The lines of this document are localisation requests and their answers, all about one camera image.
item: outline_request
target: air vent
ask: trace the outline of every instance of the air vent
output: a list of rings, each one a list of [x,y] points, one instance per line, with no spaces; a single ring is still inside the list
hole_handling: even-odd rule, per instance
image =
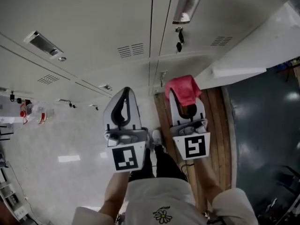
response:
[[[129,46],[118,48],[118,52],[121,58],[126,58],[131,56],[131,51]]]
[[[215,41],[211,43],[211,46],[225,46],[231,39],[232,37],[217,37]]]
[[[131,45],[133,55],[144,53],[144,45],[142,43]]]
[[[130,46],[119,47],[118,52],[121,58],[140,55],[144,53],[144,44],[138,43]]]
[[[49,85],[49,84],[51,84],[53,82],[56,82],[57,80],[59,80],[58,77],[55,77],[55,76],[52,76],[52,75],[49,74],[49,75],[47,75],[47,76],[39,79],[38,82]]]

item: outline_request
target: flower graphic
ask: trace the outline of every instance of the flower graphic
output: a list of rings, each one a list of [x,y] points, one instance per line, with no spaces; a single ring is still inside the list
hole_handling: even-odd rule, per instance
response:
[[[163,223],[170,222],[172,219],[172,216],[168,216],[166,210],[159,210],[157,213],[154,214],[154,218],[156,220],[159,220],[160,224],[163,224]]]

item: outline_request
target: black cable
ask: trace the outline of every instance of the black cable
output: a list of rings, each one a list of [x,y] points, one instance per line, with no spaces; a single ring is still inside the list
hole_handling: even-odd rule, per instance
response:
[[[181,166],[181,172],[183,173],[183,175],[186,177],[187,180],[188,180],[188,178],[187,178],[186,174],[183,172],[183,168],[186,167],[188,170],[188,168],[191,166],[194,166],[194,164],[184,164]]]
[[[11,164],[10,164],[9,161],[7,161],[7,163],[9,164],[11,170],[13,171],[13,173],[14,173],[14,175],[15,175],[15,179],[17,180],[17,182],[18,182],[18,184],[19,184],[19,186],[20,186],[20,189],[22,190],[23,197],[25,198],[26,202],[28,202],[28,204],[29,204],[29,206],[30,206],[30,209],[31,209],[31,211],[32,211],[32,214],[33,214],[33,215],[37,218],[37,220],[38,220],[38,217],[37,217],[37,216],[34,214],[34,212],[33,212],[33,209],[32,209],[32,207],[31,207],[30,202],[27,200],[27,197],[26,197],[25,194],[24,194],[23,188],[21,187],[21,184],[20,184],[20,182],[19,182],[19,180],[18,180],[18,178],[17,178],[17,176],[16,176],[16,174],[15,174],[15,171],[13,170],[13,167],[11,166]]]

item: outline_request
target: red cloth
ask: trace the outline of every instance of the red cloth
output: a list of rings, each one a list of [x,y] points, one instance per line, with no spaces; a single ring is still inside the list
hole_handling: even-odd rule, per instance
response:
[[[196,98],[202,93],[191,75],[173,78],[165,84],[165,97],[168,101],[170,89],[174,91],[181,106],[195,104]]]

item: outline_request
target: white cabinet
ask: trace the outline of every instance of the white cabinet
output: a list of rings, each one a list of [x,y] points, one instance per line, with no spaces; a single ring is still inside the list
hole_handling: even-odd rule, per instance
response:
[[[85,103],[89,100],[106,97],[100,90],[88,88],[77,82],[68,82],[64,86],[55,87],[43,93],[41,99],[55,102],[60,99],[71,101],[74,105]]]
[[[181,53],[225,54],[287,0],[200,0],[187,24],[173,24],[179,0],[172,0],[160,55],[175,54],[179,41],[175,28],[182,27]]]
[[[162,78],[162,84],[164,85],[165,82],[175,77],[188,74],[196,76],[207,68],[212,60],[213,57],[208,55],[159,60],[154,86],[160,86],[160,78]]]
[[[29,50],[26,50],[22,46],[18,45],[16,42],[10,40],[9,38],[3,36],[0,33],[0,46],[5,47],[6,49],[10,50],[12,53],[19,55],[20,57],[24,58],[25,60],[31,61],[33,64],[40,66],[42,68],[48,69],[56,74],[67,78],[68,80],[76,78],[75,76],[71,75],[70,73],[66,72],[64,69],[53,65],[51,62],[44,60],[41,57],[38,57],[34,53]]]
[[[25,206],[21,203],[17,203],[14,207],[12,207],[12,209],[18,220],[23,218],[28,213]]]
[[[0,0],[0,32],[52,64],[81,76],[149,57],[152,0]],[[24,39],[38,31],[61,49],[51,59]]]
[[[68,79],[0,45],[0,87],[31,97],[65,81]]]
[[[12,184],[8,184],[7,186],[4,186],[0,189],[0,193],[4,196],[4,198],[7,198],[15,193],[15,189]]]
[[[111,95],[116,94],[124,87],[130,87],[132,89],[141,87],[148,88],[149,62],[136,62],[103,68],[87,75],[82,80],[95,87],[108,84],[112,87],[112,91],[107,91]]]

